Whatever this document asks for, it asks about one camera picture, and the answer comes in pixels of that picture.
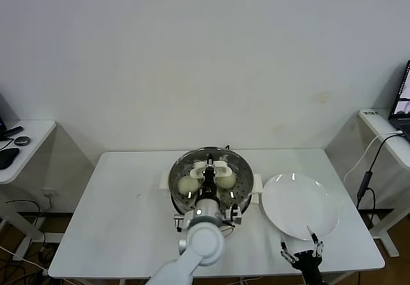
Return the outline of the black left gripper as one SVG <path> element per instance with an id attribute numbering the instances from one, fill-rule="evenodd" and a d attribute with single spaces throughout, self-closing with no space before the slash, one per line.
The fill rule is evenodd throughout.
<path id="1" fill-rule="evenodd" d="M 212 158 L 208 159 L 208 167 L 202 171 L 204 182 L 200 187 L 200 199 L 211 199 L 216 202 L 219 201 L 217 197 L 217 186 L 215 183 L 215 164 Z"/>

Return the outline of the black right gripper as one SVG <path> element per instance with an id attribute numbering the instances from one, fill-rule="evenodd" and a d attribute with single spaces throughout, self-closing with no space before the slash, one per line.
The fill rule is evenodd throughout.
<path id="1" fill-rule="evenodd" d="M 318 239 L 316 233 L 307 225 L 307 230 L 313 240 L 313 250 L 306 250 L 303 252 L 291 255 L 285 242 L 284 234 L 280 234 L 281 256 L 289 263 L 293 263 L 293 268 L 301 271 L 305 284 L 323 284 L 324 280 L 319 266 L 322 263 L 322 251 L 324 243 Z"/>

